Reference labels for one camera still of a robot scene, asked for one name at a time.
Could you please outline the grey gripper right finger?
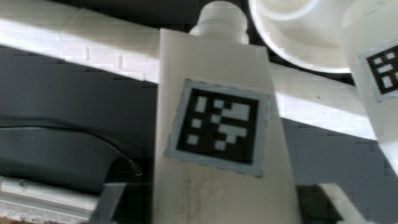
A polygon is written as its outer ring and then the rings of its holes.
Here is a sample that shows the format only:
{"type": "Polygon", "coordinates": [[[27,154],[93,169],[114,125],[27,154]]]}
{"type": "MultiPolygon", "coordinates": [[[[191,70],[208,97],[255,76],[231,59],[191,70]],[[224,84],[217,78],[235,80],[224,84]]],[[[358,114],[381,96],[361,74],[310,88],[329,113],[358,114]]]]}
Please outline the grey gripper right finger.
{"type": "Polygon", "coordinates": [[[374,221],[366,220],[342,187],[335,183],[324,183],[320,188],[342,215],[338,224],[377,224],[374,221]]]}

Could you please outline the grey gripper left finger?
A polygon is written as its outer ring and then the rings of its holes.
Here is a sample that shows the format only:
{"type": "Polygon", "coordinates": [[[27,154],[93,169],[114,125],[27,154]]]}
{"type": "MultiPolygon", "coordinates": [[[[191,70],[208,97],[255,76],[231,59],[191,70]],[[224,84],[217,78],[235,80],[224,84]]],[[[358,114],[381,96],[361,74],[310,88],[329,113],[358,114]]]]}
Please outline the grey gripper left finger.
{"type": "Polygon", "coordinates": [[[98,205],[88,224],[114,224],[114,215],[118,212],[118,206],[123,199],[125,189],[127,189],[125,183],[105,184],[98,205]]]}

